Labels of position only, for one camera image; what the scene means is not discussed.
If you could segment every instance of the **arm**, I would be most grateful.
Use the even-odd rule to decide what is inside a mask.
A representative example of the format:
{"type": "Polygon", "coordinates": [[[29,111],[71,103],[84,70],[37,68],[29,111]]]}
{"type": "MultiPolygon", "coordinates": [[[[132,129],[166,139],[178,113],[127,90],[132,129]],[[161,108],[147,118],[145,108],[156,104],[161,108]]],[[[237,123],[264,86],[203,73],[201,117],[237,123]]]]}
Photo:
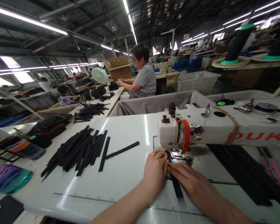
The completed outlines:
{"type": "Polygon", "coordinates": [[[167,154],[154,150],[148,154],[143,179],[126,196],[97,216],[91,224],[132,224],[162,190],[167,174],[167,154]]]}

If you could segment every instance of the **fluorescent light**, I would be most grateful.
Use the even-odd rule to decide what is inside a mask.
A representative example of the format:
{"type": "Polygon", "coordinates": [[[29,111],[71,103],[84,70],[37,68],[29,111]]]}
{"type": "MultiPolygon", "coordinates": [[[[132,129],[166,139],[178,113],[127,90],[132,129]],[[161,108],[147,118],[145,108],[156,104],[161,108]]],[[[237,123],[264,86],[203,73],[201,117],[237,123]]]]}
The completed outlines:
{"type": "MultiPolygon", "coordinates": [[[[201,33],[201,34],[199,34],[199,35],[197,35],[197,36],[200,36],[200,35],[202,35],[202,34],[204,34],[204,33],[201,33]]],[[[195,37],[197,37],[197,36],[195,36],[195,37]]],[[[194,38],[195,38],[195,37],[194,37],[194,38]]]]}
{"type": "Polygon", "coordinates": [[[136,44],[138,44],[138,43],[137,43],[137,38],[136,38],[136,35],[135,35],[135,34],[134,34],[134,37],[135,37],[135,42],[136,42],[136,44]]]}
{"type": "Polygon", "coordinates": [[[39,68],[48,68],[47,66],[43,66],[43,67],[33,67],[33,68],[23,68],[24,70],[26,69],[39,69],[39,68]]]}
{"type": "Polygon", "coordinates": [[[274,5],[274,4],[278,3],[278,2],[280,2],[280,0],[272,2],[272,3],[268,4],[268,5],[262,6],[261,8],[256,9],[255,12],[257,12],[259,10],[262,10],[264,8],[267,8],[267,7],[271,6],[271,5],[274,5]]]}
{"type": "Polygon", "coordinates": [[[127,14],[128,14],[128,4],[127,4],[127,0],[123,0],[123,1],[124,1],[125,10],[127,11],[127,14]]]}
{"type": "Polygon", "coordinates": [[[105,46],[105,45],[101,45],[103,48],[107,48],[107,49],[109,49],[109,50],[112,50],[112,48],[110,48],[110,47],[107,47],[107,46],[105,46]]]}
{"type": "Polygon", "coordinates": [[[131,24],[132,32],[133,32],[133,34],[135,35],[135,31],[134,31],[134,27],[133,27],[133,23],[132,23],[132,18],[131,18],[131,16],[130,16],[130,14],[128,15],[128,19],[129,19],[130,24],[131,24]]]}
{"type": "Polygon", "coordinates": [[[7,15],[7,16],[11,16],[11,17],[16,18],[16,19],[19,19],[19,20],[23,20],[23,21],[28,22],[28,23],[32,23],[32,24],[37,25],[37,26],[41,26],[41,27],[46,28],[46,29],[49,29],[49,30],[56,31],[56,32],[58,32],[58,33],[62,33],[62,34],[64,34],[64,35],[67,35],[67,34],[68,34],[67,32],[64,32],[64,31],[62,31],[62,30],[59,30],[59,29],[56,29],[56,28],[54,28],[54,27],[48,26],[48,25],[46,25],[46,24],[44,24],[44,23],[38,22],[38,21],[36,21],[36,20],[29,19],[29,18],[27,18],[27,17],[20,16],[20,15],[18,15],[18,14],[15,14],[15,13],[12,13],[12,12],[9,12],[9,11],[6,11],[6,10],[3,10],[3,9],[0,9],[0,13],[5,14],[5,15],[7,15]]]}
{"type": "Polygon", "coordinates": [[[240,17],[237,17],[236,19],[233,19],[233,20],[230,20],[230,21],[224,23],[223,25],[226,25],[226,24],[228,24],[228,23],[231,23],[231,22],[233,22],[233,21],[236,21],[236,20],[238,20],[238,19],[240,19],[240,18],[243,18],[243,17],[245,17],[245,16],[247,16],[247,15],[250,15],[251,13],[252,13],[252,12],[249,12],[249,13],[247,13],[247,14],[244,14],[244,15],[242,15],[242,16],[240,16],[240,17]]]}
{"type": "Polygon", "coordinates": [[[212,34],[212,33],[216,33],[216,32],[218,32],[218,31],[220,31],[220,30],[223,30],[223,29],[225,29],[225,28],[222,28],[222,29],[219,29],[219,30],[213,31],[213,32],[211,32],[210,34],[212,34]]]}
{"type": "Polygon", "coordinates": [[[279,8],[280,8],[280,6],[278,6],[278,7],[276,7],[276,8],[272,8],[272,9],[270,9],[270,10],[268,10],[268,11],[262,12],[262,13],[260,13],[260,14],[255,15],[255,16],[252,16],[251,19],[253,19],[253,18],[255,18],[255,17],[258,17],[258,16],[261,16],[261,15],[263,15],[263,14],[266,14],[266,13],[268,13],[268,12],[274,11],[274,10],[279,9],[279,8]]]}
{"type": "Polygon", "coordinates": [[[67,67],[58,67],[58,68],[54,68],[54,69],[63,69],[63,68],[67,68],[67,67]]]}
{"type": "Polygon", "coordinates": [[[52,65],[52,66],[49,66],[49,68],[55,68],[55,67],[61,67],[61,66],[66,66],[66,65],[52,65]]]}
{"type": "Polygon", "coordinates": [[[10,74],[17,74],[19,72],[8,72],[8,73],[0,73],[0,75],[10,75],[10,74]]]}
{"type": "Polygon", "coordinates": [[[191,39],[193,39],[193,38],[191,37],[190,39],[184,40],[184,41],[181,42],[181,43],[182,43],[182,44],[183,44],[183,43],[186,43],[186,42],[188,42],[188,41],[191,40],[191,39]]]}
{"type": "Polygon", "coordinates": [[[231,26],[234,26],[234,25],[236,25],[236,24],[245,22],[245,21],[247,21],[247,20],[248,20],[248,19],[245,19],[245,20],[239,21],[239,22],[237,22],[237,23],[231,24],[231,25],[229,25],[229,26],[226,26],[225,29],[227,29],[227,28],[229,28],[229,27],[231,27],[231,26]]]}

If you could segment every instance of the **cardboard box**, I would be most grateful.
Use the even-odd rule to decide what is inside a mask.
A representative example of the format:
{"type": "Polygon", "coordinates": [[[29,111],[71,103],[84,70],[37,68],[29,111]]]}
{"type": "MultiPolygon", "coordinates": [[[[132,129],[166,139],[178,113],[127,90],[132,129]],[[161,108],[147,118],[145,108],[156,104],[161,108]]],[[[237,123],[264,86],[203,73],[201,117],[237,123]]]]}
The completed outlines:
{"type": "Polygon", "coordinates": [[[106,67],[109,69],[109,72],[112,76],[114,82],[117,79],[131,79],[133,75],[131,72],[131,65],[128,62],[128,56],[122,56],[118,58],[109,59],[109,63],[106,60],[103,60],[106,67]]]}
{"type": "Polygon", "coordinates": [[[265,85],[268,77],[273,75],[276,68],[240,69],[234,75],[232,85],[252,88],[265,85]]]}

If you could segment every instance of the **white table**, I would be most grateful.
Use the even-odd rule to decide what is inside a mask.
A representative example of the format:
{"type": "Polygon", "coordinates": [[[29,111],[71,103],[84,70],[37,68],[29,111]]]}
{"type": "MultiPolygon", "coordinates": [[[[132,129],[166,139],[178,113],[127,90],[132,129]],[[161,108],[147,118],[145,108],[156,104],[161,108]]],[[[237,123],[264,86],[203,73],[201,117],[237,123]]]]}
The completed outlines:
{"type": "Polygon", "coordinates": [[[156,75],[156,79],[160,79],[160,78],[167,78],[170,76],[178,76],[178,75],[180,75],[180,73],[178,71],[172,69],[172,71],[170,73],[160,75],[160,72],[155,72],[155,75],[156,75]]]}
{"type": "MultiPolygon", "coordinates": [[[[107,155],[136,141],[140,145],[106,160],[103,172],[98,172],[101,157],[93,166],[88,166],[80,177],[75,176],[74,169],[66,173],[60,167],[56,168],[27,200],[25,209],[69,222],[88,224],[142,179],[147,155],[153,148],[160,147],[160,141],[154,138],[158,135],[156,121],[157,114],[98,118],[91,127],[101,133],[108,130],[107,136],[111,140],[107,155]]],[[[76,131],[68,132],[67,138],[76,131]]],[[[203,149],[205,145],[195,147],[198,153],[192,167],[217,182],[213,185],[224,197],[256,222],[267,220],[268,223],[280,223],[280,205],[276,201],[272,200],[272,207],[257,206],[240,186],[225,184],[235,181],[214,155],[208,149],[203,149]]],[[[138,223],[201,223],[204,216],[186,197],[183,188],[182,191],[184,198],[181,202],[176,198],[172,182],[166,181],[163,190],[142,213],[138,223]]]]}
{"type": "MultiPolygon", "coordinates": [[[[105,107],[108,108],[109,110],[105,110],[104,114],[100,115],[95,115],[89,122],[81,122],[81,123],[75,123],[73,124],[73,120],[71,123],[69,123],[66,126],[66,130],[61,133],[59,136],[55,137],[54,140],[52,141],[52,144],[46,149],[46,153],[38,160],[32,161],[29,159],[19,159],[18,161],[14,162],[13,165],[19,166],[24,169],[31,170],[33,172],[33,177],[32,179],[24,186],[21,190],[18,192],[12,194],[12,196],[20,201],[21,203],[25,203],[29,196],[33,193],[33,191],[40,185],[42,182],[43,178],[40,177],[41,172],[45,169],[48,161],[52,158],[52,156],[55,154],[57,149],[60,147],[61,143],[65,142],[69,137],[73,136],[77,132],[81,131],[84,129],[87,125],[92,125],[94,121],[99,118],[99,117],[107,117],[113,107],[115,106],[116,102],[118,101],[120,95],[124,91],[123,87],[119,87],[118,90],[112,91],[115,95],[109,99],[105,100],[104,102],[101,102],[100,100],[91,100],[87,101],[89,104],[96,104],[96,103],[104,103],[104,104],[109,104],[106,105],[105,107]]],[[[74,114],[78,109],[82,108],[83,106],[80,105],[76,109],[70,112],[70,114],[74,114]]],[[[12,132],[11,127],[9,128],[4,128],[5,130],[9,130],[12,132]]],[[[0,194],[0,200],[4,197],[4,194],[0,194]]],[[[14,224],[39,224],[41,220],[43,219],[44,216],[41,215],[36,215],[35,213],[32,212],[27,212],[24,211],[22,215],[20,215],[17,220],[14,222],[14,224]]]]}

